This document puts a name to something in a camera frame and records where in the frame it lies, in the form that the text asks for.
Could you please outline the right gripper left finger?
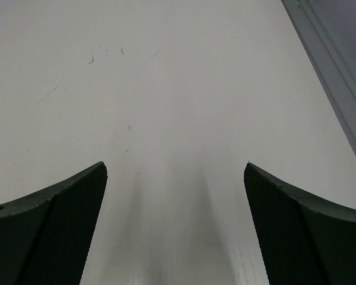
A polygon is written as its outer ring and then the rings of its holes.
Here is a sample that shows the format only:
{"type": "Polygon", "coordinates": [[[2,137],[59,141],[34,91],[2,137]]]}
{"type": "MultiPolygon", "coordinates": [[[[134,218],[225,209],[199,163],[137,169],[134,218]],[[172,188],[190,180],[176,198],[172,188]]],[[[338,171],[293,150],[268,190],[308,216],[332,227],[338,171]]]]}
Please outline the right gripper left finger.
{"type": "Polygon", "coordinates": [[[106,183],[101,161],[0,204],[0,284],[79,284],[106,183]]]}

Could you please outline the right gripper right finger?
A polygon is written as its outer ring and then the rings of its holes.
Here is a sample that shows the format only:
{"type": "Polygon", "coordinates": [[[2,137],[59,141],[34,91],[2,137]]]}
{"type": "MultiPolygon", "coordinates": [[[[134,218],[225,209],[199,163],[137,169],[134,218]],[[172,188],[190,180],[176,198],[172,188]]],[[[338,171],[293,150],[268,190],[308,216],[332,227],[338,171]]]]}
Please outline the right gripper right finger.
{"type": "Polygon", "coordinates": [[[356,210],[248,163],[244,185],[269,284],[356,284],[356,210]]]}

